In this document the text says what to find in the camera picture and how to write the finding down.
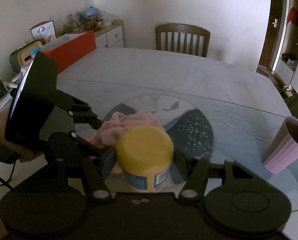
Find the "left hand holding gripper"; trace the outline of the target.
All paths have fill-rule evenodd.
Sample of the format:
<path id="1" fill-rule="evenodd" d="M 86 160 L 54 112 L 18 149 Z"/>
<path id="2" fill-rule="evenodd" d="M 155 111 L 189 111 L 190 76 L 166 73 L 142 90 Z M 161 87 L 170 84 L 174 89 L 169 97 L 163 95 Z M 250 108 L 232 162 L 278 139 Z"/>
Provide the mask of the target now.
<path id="1" fill-rule="evenodd" d="M 5 147 L 6 150 L 1 153 L 1 155 L 6 156 L 9 155 L 15 155 L 20 159 L 20 162 L 27 162 L 32 161 L 39 156 L 43 155 L 43 152 L 34 153 L 30 150 L 13 144 L 12 142 L 8 142 L 5 139 L 5 128 L 6 128 L 6 122 L 8 119 L 9 111 L 2 111 L 0 112 L 0 148 Z"/>

